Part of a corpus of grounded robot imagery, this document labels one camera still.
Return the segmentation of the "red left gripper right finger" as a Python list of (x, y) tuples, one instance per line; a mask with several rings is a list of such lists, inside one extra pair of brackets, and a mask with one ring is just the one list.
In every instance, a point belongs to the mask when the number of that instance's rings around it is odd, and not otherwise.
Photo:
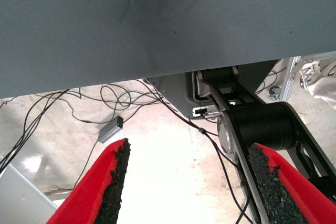
[(335, 204), (275, 150), (254, 143), (249, 162), (269, 223), (335, 223)]

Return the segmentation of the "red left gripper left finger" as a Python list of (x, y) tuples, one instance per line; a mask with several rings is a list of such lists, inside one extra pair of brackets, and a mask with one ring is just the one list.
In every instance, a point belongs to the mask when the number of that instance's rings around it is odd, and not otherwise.
[(127, 138), (109, 144), (47, 223), (117, 223), (129, 157)]

